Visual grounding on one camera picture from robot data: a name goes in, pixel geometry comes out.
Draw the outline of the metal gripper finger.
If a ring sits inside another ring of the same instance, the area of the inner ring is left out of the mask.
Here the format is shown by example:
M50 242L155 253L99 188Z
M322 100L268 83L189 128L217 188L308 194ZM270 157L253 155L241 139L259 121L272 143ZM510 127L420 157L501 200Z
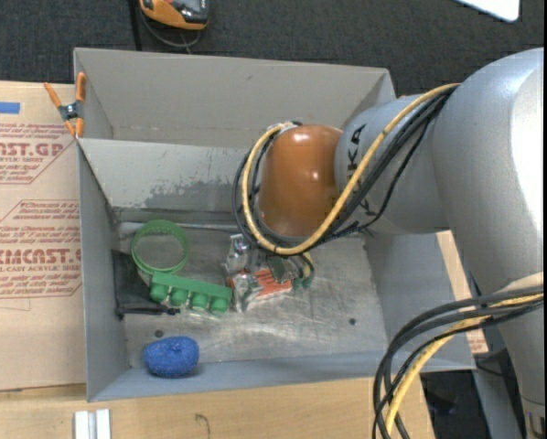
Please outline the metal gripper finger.
M230 236L230 245L224 260L226 274L235 274L243 271L250 262L251 246L242 234Z
M231 277L232 302L236 312L244 312L262 292L263 286L252 274L236 274Z

